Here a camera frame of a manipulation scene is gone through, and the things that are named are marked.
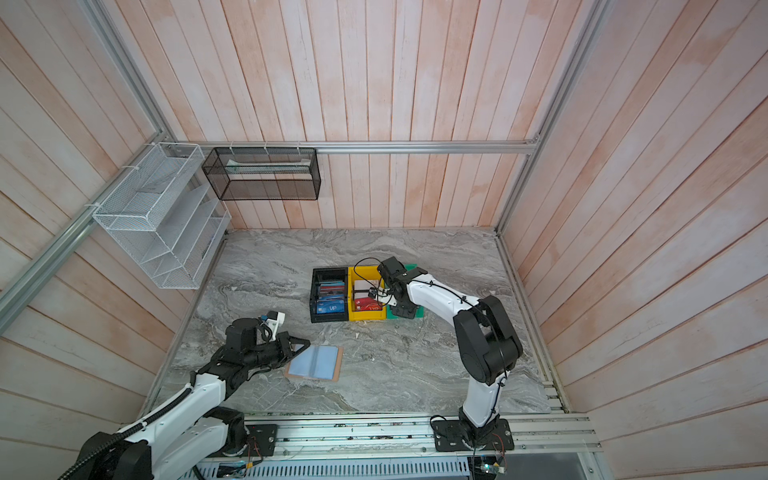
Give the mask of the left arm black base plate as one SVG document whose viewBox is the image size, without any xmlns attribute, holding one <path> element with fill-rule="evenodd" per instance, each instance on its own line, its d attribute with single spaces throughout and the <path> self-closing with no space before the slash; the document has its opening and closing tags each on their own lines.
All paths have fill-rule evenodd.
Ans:
<svg viewBox="0 0 768 480">
<path fill-rule="evenodd" d="M 277 424 L 247 424 L 243 433 L 236 433 L 212 456 L 255 460 L 269 458 L 274 455 L 277 439 Z"/>
</svg>

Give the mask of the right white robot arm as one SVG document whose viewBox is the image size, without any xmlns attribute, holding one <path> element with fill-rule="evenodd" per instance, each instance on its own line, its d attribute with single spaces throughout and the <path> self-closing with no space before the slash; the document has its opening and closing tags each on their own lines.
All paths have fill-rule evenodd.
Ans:
<svg viewBox="0 0 768 480">
<path fill-rule="evenodd" d="M 501 300 L 456 291 L 420 267 L 407 269 L 394 257 L 381 262 L 377 271 L 397 316 L 412 319 L 424 308 L 453 326 L 460 359 L 470 376 L 460 417 L 474 429 L 490 425 L 499 416 L 501 390 L 523 354 Z"/>
</svg>

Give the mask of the red credit card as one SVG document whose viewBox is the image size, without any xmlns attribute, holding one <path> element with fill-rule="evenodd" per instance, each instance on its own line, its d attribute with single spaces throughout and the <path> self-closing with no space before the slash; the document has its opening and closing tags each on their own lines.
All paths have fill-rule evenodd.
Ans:
<svg viewBox="0 0 768 480">
<path fill-rule="evenodd" d="M 354 309 L 356 312 L 381 311 L 383 304 L 370 297 L 356 298 L 354 300 Z"/>
</svg>

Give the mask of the tan leather card holder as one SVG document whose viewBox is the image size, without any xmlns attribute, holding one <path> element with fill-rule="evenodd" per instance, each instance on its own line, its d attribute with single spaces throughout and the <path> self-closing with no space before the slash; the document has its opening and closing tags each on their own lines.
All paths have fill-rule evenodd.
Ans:
<svg viewBox="0 0 768 480">
<path fill-rule="evenodd" d="M 289 362 L 286 376 L 304 380 L 337 382 L 340 376 L 342 355 L 342 348 L 312 345 Z"/>
</svg>

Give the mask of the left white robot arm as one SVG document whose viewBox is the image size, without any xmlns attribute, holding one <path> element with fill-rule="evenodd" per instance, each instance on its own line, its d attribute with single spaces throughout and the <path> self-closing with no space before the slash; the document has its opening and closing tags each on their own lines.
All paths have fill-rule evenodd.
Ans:
<svg viewBox="0 0 768 480">
<path fill-rule="evenodd" d="M 211 454 L 260 454 L 243 413 L 223 403 L 252 376 L 277 370 L 310 347 L 280 330 L 282 316 L 271 311 L 235 320 L 224 344 L 179 392 L 117 432 L 93 435 L 62 478 L 177 479 Z"/>
</svg>

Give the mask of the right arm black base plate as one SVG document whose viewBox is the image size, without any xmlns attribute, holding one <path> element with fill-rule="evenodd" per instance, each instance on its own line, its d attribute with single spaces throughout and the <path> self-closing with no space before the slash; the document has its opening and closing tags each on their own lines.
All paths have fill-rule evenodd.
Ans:
<svg viewBox="0 0 768 480">
<path fill-rule="evenodd" d="M 476 427 L 468 420 L 448 420 L 435 415 L 429 425 L 438 452 L 495 450 L 506 453 L 515 448 L 509 423 L 499 416 L 484 427 Z"/>
</svg>

